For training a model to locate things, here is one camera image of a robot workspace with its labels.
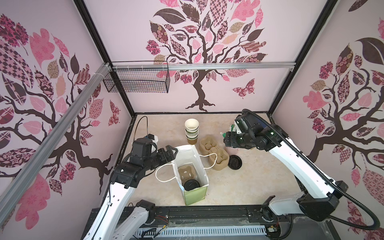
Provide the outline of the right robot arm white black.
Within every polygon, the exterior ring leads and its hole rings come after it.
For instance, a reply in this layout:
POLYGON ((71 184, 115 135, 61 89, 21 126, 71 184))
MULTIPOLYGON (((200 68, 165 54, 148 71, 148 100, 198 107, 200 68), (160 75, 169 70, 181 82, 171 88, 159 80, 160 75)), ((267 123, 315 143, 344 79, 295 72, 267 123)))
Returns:
POLYGON ((331 219, 352 228, 375 231, 380 228, 379 218, 364 204, 347 193, 348 185, 334 181, 320 170, 288 134, 278 125, 270 124, 258 114, 244 109, 234 120, 234 128, 224 134, 224 144, 233 149, 257 149, 265 151, 280 160, 300 181, 304 190, 288 197, 270 196, 261 207, 264 220, 271 222, 282 215, 305 215, 321 222, 331 219), (373 220, 368 226, 350 223, 332 216, 346 198, 366 212, 373 220))

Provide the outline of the paper gift bag with handles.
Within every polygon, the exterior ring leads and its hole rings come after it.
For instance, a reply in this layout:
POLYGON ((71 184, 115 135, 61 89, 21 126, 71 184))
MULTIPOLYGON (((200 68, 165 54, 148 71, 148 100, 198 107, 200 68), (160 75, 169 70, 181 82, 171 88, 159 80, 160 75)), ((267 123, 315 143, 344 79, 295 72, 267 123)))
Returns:
POLYGON ((167 163, 168 166, 172 166, 174 176, 169 180, 160 180, 158 170, 156 170, 155 176, 161 183, 176 180, 183 195, 184 203, 189 206, 205 199, 209 186, 206 170, 216 165, 218 155, 216 153, 201 155, 193 145, 179 146, 176 149, 176 158, 167 163), (213 157, 214 162, 209 167, 204 167, 202 158, 207 157, 213 157))

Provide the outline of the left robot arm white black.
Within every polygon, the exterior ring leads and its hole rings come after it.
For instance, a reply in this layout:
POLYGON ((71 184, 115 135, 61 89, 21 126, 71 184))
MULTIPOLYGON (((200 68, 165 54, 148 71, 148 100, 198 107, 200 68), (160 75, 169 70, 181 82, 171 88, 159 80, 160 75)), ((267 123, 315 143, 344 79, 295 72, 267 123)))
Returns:
POLYGON ((90 229, 85 233, 85 240, 111 240, 113 236, 129 239, 134 232, 148 221, 154 204, 145 202, 144 206, 134 208, 133 217, 129 217, 124 225, 124 233, 117 234, 120 217, 129 199, 137 189, 146 172, 156 170, 176 159, 179 150, 167 145, 158 148, 157 141, 150 138, 139 138, 133 142, 131 153, 115 168, 110 179, 106 198, 90 229))

